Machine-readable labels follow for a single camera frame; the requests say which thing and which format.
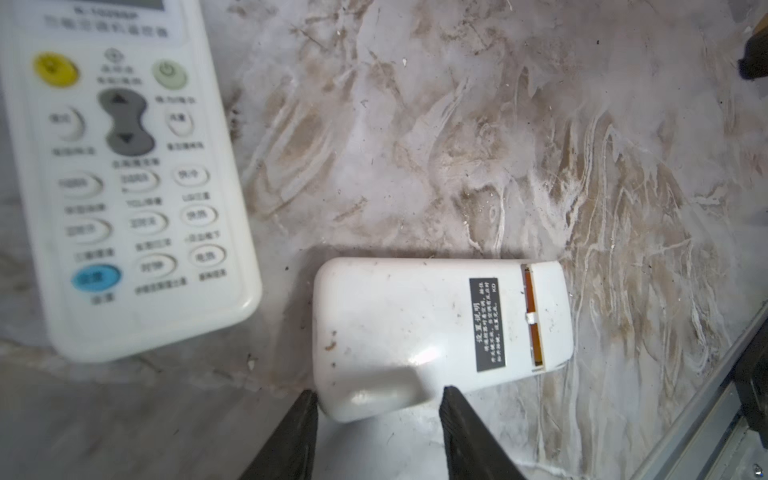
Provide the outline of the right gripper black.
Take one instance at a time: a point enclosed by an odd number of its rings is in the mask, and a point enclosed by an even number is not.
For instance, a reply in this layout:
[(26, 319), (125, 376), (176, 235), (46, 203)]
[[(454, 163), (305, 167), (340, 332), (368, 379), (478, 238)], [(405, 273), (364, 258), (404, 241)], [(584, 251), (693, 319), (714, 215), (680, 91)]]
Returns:
[(744, 80), (756, 80), (768, 76), (768, 15), (756, 25), (745, 44), (744, 55), (738, 61), (739, 75)]

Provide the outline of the aluminium mounting rail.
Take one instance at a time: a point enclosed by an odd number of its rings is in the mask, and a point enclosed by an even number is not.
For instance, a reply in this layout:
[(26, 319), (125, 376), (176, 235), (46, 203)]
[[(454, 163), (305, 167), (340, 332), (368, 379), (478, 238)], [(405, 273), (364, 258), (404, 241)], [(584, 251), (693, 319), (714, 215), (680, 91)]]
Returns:
[(766, 304), (633, 477), (767, 477)]

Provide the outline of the orange AAA batteries pair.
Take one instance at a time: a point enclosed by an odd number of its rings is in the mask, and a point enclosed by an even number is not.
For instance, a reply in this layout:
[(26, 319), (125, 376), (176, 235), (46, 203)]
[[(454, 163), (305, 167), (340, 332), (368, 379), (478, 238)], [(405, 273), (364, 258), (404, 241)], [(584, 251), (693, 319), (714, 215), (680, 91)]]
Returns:
[(531, 341), (531, 356), (535, 370), (542, 369), (543, 353), (541, 345), (541, 336), (538, 326), (538, 314), (536, 311), (536, 302), (533, 288), (533, 279), (530, 268), (523, 267), (524, 293), (526, 300), (526, 322), (529, 327), (529, 336)]

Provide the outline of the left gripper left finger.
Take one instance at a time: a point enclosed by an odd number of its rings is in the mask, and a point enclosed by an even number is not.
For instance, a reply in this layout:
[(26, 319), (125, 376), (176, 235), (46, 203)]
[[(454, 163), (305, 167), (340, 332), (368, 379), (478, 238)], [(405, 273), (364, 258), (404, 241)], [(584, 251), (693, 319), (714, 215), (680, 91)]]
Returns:
[(304, 390), (239, 479), (311, 479), (317, 431), (318, 396)]

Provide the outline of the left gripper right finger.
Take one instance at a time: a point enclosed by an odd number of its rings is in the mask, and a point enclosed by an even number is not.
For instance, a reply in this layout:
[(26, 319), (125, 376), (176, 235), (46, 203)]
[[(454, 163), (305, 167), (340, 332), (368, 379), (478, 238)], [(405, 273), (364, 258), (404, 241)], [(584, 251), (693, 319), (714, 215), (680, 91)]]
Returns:
[(462, 392), (446, 386), (439, 408), (450, 480), (524, 480)]

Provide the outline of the red and white remote control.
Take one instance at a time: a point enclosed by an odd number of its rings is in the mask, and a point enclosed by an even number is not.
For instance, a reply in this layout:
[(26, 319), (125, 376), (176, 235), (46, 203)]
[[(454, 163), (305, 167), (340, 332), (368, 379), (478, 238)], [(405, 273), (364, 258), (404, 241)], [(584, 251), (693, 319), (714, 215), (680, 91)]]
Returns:
[(313, 290), (313, 379), (349, 423), (541, 375), (526, 322), (532, 260), (340, 257)]

